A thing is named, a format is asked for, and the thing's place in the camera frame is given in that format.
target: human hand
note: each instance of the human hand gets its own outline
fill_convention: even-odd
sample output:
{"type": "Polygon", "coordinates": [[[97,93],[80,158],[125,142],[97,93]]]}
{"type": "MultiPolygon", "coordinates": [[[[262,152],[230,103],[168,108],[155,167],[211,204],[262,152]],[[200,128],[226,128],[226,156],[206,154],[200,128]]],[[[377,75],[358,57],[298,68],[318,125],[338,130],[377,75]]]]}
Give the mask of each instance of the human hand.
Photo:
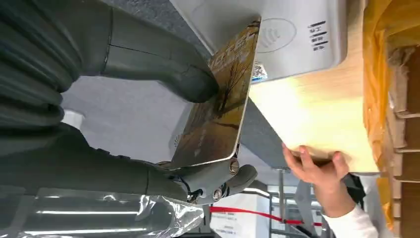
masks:
{"type": "Polygon", "coordinates": [[[335,192],[340,188],[341,179],[349,172],[349,166],[340,152],[335,152],[332,162],[318,167],[314,164],[306,146],[300,146],[302,163],[296,160],[292,152],[283,144],[283,154],[287,165],[295,176],[315,185],[324,192],[335,192]]]}

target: finger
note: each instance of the finger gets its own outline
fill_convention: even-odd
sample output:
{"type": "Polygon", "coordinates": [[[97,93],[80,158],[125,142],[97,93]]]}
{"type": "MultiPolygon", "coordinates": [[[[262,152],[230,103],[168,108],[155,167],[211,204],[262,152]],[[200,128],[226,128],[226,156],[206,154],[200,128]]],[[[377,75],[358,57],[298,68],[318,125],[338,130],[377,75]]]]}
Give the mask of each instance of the finger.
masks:
{"type": "Polygon", "coordinates": [[[304,179],[305,172],[303,171],[302,165],[298,163],[298,161],[296,161],[292,152],[289,150],[289,148],[286,147],[284,143],[282,143],[282,146],[284,159],[286,160],[287,165],[293,171],[296,177],[298,177],[299,179],[304,179]]]}
{"type": "Polygon", "coordinates": [[[346,163],[343,155],[340,152],[335,152],[332,157],[337,177],[342,179],[346,174],[349,173],[349,166],[346,163]]]}
{"type": "Polygon", "coordinates": [[[303,164],[304,169],[317,168],[306,146],[304,145],[299,146],[299,151],[301,152],[301,159],[302,159],[302,164],[303,164]]]}

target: bolt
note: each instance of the bolt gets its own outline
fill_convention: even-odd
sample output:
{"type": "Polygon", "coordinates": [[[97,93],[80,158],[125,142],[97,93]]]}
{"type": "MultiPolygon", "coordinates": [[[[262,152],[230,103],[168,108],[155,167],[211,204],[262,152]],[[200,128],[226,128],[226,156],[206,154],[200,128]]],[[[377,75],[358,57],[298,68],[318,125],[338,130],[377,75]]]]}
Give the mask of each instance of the bolt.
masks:
{"type": "Polygon", "coordinates": [[[238,160],[234,160],[234,161],[230,162],[229,170],[230,170],[231,175],[235,175],[239,172],[239,162],[238,162],[238,160]]]}
{"type": "Polygon", "coordinates": [[[217,202],[222,198],[222,189],[218,188],[213,192],[213,201],[217,202]]]}

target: clear plastic sheet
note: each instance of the clear plastic sheet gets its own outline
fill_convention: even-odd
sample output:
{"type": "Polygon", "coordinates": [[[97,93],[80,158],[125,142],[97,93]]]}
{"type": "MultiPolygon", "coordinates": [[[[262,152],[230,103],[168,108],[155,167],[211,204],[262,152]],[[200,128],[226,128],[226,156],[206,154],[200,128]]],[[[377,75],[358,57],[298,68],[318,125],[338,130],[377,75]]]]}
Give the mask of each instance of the clear plastic sheet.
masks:
{"type": "Polygon", "coordinates": [[[0,186],[0,238],[169,238],[198,226],[201,207],[164,196],[0,186]]]}
{"type": "MultiPolygon", "coordinates": [[[[387,173],[384,133],[388,92],[393,75],[390,54],[396,49],[420,44],[420,1],[369,0],[363,24],[364,123],[376,163],[387,173]]],[[[381,204],[392,228],[390,178],[378,183],[381,204]]]]}

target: red tape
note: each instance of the red tape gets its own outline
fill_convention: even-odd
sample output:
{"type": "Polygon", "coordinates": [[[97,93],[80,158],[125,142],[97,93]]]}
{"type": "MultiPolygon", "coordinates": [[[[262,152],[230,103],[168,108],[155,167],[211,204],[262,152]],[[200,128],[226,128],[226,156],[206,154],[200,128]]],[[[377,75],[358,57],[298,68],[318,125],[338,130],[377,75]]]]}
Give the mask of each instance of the red tape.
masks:
{"type": "MultiPolygon", "coordinates": [[[[267,217],[273,220],[276,220],[278,222],[282,222],[283,219],[281,219],[280,217],[276,217],[264,212],[255,212],[255,211],[249,211],[249,210],[243,210],[243,209],[239,209],[239,208],[231,208],[231,207],[210,207],[210,212],[211,213],[224,213],[224,212],[231,212],[231,213],[251,213],[251,214],[257,214],[263,217],[267,217]]],[[[298,225],[298,224],[303,224],[303,221],[298,221],[298,220],[285,220],[286,224],[291,224],[291,225],[298,225]]],[[[317,227],[321,227],[322,223],[319,222],[314,222],[314,226],[317,227]]]]}

